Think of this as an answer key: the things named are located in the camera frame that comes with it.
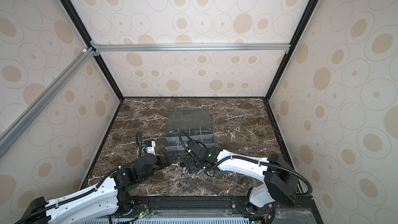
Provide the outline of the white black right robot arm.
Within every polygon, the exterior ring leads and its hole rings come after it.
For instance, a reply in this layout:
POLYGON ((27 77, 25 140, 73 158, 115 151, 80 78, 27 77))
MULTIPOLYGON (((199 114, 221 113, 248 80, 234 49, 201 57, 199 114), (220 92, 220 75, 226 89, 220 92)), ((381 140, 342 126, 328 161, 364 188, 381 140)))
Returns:
POLYGON ((310 197, 313 193, 311 183, 278 155, 254 158, 216 146, 207 148, 194 140, 181 144, 187 155, 206 173, 229 171, 261 181, 262 185, 252 188, 249 193, 249 202, 256 207, 273 202, 293 206, 297 196, 310 197))

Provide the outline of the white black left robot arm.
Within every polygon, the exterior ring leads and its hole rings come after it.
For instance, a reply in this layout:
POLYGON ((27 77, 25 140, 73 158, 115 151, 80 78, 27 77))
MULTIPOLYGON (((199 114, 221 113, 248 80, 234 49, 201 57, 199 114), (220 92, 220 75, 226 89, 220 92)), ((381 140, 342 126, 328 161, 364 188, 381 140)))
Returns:
POLYGON ((137 207, 130 191, 171 164, 168 156, 144 154, 109 171, 93 186, 48 201, 44 197, 33 200, 18 223, 82 224, 106 215, 131 215, 137 207))

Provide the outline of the clear plastic organizer box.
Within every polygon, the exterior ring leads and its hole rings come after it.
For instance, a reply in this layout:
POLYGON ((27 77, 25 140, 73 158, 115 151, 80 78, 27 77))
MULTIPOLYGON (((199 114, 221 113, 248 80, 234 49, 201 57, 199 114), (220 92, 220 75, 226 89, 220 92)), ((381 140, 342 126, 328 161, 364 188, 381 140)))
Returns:
POLYGON ((184 156, 186 153, 178 138, 178 132, 181 130, 208 148, 215 145, 209 107, 179 108, 169 111, 165 147, 170 156, 184 156))

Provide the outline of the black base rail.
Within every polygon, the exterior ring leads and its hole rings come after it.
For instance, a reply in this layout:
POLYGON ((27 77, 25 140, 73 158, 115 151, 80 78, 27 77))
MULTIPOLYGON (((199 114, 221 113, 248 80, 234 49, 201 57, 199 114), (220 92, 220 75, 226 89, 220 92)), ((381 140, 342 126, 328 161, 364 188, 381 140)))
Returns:
POLYGON ((245 196, 133 197, 132 212, 89 221, 91 224, 321 224, 312 197, 294 206, 251 206, 245 196))

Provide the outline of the horizontal aluminium frame bar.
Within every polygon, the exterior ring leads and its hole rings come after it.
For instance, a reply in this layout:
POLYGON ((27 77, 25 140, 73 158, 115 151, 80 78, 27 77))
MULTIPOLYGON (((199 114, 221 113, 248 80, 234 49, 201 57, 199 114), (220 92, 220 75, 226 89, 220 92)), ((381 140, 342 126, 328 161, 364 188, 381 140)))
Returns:
POLYGON ((99 52, 289 50, 289 43, 94 45, 99 52))

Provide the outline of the diagonal aluminium frame bar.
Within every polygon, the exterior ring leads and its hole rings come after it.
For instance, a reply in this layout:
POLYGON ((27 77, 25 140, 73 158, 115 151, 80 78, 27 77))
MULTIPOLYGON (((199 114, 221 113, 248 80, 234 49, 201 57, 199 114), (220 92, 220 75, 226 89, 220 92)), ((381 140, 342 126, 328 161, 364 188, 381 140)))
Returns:
POLYGON ((57 96, 87 59, 94 55, 94 48, 82 52, 42 94, 9 126, 1 136, 1 156, 4 156, 16 140, 31 125, 43 109, 57 96))

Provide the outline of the black left corner post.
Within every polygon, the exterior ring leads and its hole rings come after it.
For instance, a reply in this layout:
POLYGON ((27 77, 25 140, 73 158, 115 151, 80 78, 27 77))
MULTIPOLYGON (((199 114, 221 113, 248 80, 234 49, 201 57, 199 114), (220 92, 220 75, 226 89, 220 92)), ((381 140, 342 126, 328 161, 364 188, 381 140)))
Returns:
POLYGON ((100 70, 104 74, 107 82, 109 83, 111 89, 115 93, 116 97, 120 102, 124 100, 124 96, 121 93, 121 90, 116 84, 116 81, 114 80, 113 76, 111 75, 107 65, 104 62, 104 59, 100 55, 100 53, 96 50, 94 47, 94 41, 91 38, 85 24, 83 23, 80 15, 78 14, 75 6, 73 5, 71 0, 59 0, 65 9, 66 13, 68 14, 69 18, 71 19, 73 25, 75 26, 76 30, 78 31, 79 35, 82 37, 84 43, 87 45, 89 48, 93 48, 95 51, 94 59, 99 66, 100 70))

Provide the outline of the black corner post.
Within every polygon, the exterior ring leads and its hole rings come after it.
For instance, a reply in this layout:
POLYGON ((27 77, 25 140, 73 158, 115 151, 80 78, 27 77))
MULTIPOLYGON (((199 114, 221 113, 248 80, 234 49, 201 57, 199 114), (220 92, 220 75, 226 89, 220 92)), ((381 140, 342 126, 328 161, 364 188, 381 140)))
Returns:
POLYGON ((114 80, 113 76, 111 75, 107 65, 104 62, 104 59, 100 55, 100 53, 96 50, 94 47, 94 41, 91 38, 85 24, 83 23, 80 15, 78 14, 75 6, 73 5, 71 0, 59 0, 65 9, 66 13, 68 14, 69 18, 71 19, 73 25, 75 26, 76 30, 78 31, 79 35, 82 37, 84 43, 87 45, 89 48, 93 48, 95 51, 94 59, 99 66, 100 70, 104 74, 107 82, 109 83, 111 89, 115 93, 116 97, 120 102, 124 100, 124 96, 121 93, 121 90, 116 84, 116 81, 114 80))
POLYGON ((308 1, 306 8, 304 9, 303 15, 302 15, 301 19, 299 20, 296 30, 292 36, 292 39, 290 42, 290 48, 287 51, 287 53, 284 55, 280 65, 278 67, 278 70, 272 80, 270 88, 265 96, 266 102, 270 101, 270 99, 271 99, 271 97, 272 97, 272 95, 273 95, 273 93, 274 93, 274 91, 275 91, 275 89, 276 89, 303 33, 304 33, 305 28, 307 27, 307 25, 310 21, 310 18, 315 11, 315 8, 316 8, 318 2, 319 2, 319 0, 309 0, 308 1))

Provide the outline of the black right corner post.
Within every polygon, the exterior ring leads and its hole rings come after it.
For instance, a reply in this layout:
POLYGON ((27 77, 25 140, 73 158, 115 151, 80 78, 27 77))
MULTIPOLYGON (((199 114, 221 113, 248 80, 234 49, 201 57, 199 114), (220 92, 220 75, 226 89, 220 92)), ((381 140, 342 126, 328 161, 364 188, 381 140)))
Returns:
POLYGON ((299 20, 296 30, 292 36, 292 39, 290 42, 290 48, 287 51, 287 53, 284 55, 280 65, 278 67, 278 70, 272 80, 270 88, 265 96, 266 102, 270 101, 270 99, 271 99, 271 97, 272 97, 272 95, 273 95, 273 93, 274 93, 274 91, 275 91, 275 89, 276 89, 303 33, 304 33, 305 28, 307 27, 307 25, 310 21, 310 18, 315 11, 315 8, 316 8, 318 2, 319 2, 319 0, 309 0, 308 1, 306 8, 304 9, 303 15, 302 15, 301 19, 299 20))

